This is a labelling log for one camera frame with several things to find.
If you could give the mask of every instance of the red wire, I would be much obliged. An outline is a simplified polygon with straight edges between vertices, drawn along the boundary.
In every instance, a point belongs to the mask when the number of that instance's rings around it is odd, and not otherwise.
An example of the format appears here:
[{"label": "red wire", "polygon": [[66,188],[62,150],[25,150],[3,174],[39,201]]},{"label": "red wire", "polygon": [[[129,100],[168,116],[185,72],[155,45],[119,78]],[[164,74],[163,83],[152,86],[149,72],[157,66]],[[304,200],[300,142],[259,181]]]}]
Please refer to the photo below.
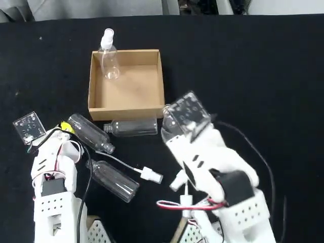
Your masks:
[{"label": "red wire", "polygon": [[218,204],[218,202],[215,202],[214,200],[212,200],[211,198],[208,198],[207,199],[210,203],[212,203],[212,204]]},{"label": "red wire", "polygon": [[[55,164],[54,164],[54,171],[57,171],[57,165],[58,165],[58,161],[57,161],[57,157],[59,156],[60,152],[61,152],[61,149],[62,149],[62,145],[59,147],[59,150],[57,151],[57,155],[56,155],[56,160],[55,160]],[[48,180],[50,179],[51,177],[54,176],[54,173],[51,174],[50,176],[45,176],[45,178]]]},{"label": "red wire", "polygon": [[216,210],[223,206],[225,206],[225,203],[221,202],[220,204],[213,205],[213,206],[176,206],[176,207],[168,207],[168,205],[161,205],[158,204],[158,206],[162,209],[168,209],[168,210]]},{"label": "red wire", "polygon": [[59,154],[61,152],[61,149],[62,149],[62,145],[60,146],[59,150],[57,151],[56,161],[55,161],[55,166],[54,166],[54,171],[57,171],[57,165],[58,165],[57,157],[59,156]]}]

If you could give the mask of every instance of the black fabric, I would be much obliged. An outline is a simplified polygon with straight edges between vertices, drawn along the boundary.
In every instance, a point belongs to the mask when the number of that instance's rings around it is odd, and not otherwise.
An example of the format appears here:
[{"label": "black fabric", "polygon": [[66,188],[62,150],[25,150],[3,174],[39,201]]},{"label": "black fabric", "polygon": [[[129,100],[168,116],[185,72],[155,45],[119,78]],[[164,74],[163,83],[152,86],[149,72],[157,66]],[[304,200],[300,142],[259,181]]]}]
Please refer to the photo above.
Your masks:
[{"label": "black fabric", "polygon": [[[0,209],[3,242],[33,242],[33,157],[12,125],[36,111],[49,129],[72,113],[87,117],[91,51],[103,30],[118,49],[160,49],[166,102],[194,90],[210,113],[239,127],[268,160],[277,184],[274,232],[281,234],[287,195],[286,242],[320,242],[323,185],[324,16],[158,16],[0,25]],[[270,202],[266,167],[234,131],[219,128],[260,177]],[[94,183],[86,200],[117,242],[168,242],[181,213],[157,208],[179,201],[169,189],[179,166],[160,136],[113,138],[115,156],[164,175],[141,180],[126,204]],[[79,164],[77,195],[89,176]]]}]

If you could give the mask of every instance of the empty plastic bottle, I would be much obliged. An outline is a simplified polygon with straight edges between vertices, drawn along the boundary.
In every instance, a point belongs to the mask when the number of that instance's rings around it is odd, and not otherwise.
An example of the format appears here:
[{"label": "empty plastic bottle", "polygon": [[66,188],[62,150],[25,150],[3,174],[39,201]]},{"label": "empty plastic bottle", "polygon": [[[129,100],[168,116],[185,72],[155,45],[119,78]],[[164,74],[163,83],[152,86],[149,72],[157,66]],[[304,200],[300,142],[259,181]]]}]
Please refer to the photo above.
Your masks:
[{"label": "empty plastic bottle", "polygon": [[105,29],[99,49],[99,52],[102,53],[100,60],[102,75],[107,79],[117,79],[120,74],[117,49],[112,44],[113,35],[112,29]]},{"label": "empty plastic bottle", "polygon": [[93,150],[105,151],[109,154],[114,151],[115,147],[110,143],[108,134],[80,114],[73,114],[67,122],[81,141]]},{"label": "empty plastic bottle", "polygon": [[116,137],[133,137],[157,134],[156,118],[137,120],[113,120],[105,124],[103,130]]},{"label": "empty plastic bottle", "polygon": [[92,160],[92,167],[93,178],[95,181],[121,198],[123,201],[127,203],[131,201],[140,186],[136,181],[103,160]]}]

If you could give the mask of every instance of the bottle cap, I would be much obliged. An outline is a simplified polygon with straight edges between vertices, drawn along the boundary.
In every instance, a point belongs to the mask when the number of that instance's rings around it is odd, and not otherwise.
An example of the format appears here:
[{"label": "bottle cap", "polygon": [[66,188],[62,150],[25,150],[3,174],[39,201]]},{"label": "bottle cap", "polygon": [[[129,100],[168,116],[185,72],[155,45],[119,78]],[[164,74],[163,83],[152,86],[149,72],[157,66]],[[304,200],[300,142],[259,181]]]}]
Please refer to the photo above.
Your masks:
[{"label": "bottle cap", "polygon": [[113,34],[114,32],[112,29],[105,29],[100,43],[102,49],[110,49],[112,47]]}]

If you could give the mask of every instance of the open cardboard box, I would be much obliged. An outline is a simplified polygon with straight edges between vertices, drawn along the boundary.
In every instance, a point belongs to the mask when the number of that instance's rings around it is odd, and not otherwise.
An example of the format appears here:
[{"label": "open cardboard box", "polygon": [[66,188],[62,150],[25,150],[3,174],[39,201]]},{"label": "open cardboard box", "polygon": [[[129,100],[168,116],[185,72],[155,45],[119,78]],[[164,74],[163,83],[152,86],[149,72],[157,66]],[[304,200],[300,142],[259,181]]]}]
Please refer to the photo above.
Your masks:
[{"label": "open cardboard box", "polygon": [[91,58],[88,108],[92,119],[161,118],[165,100],[159,50],[118,51],[117,80],[103,77],[101,55],[93,52]]}]

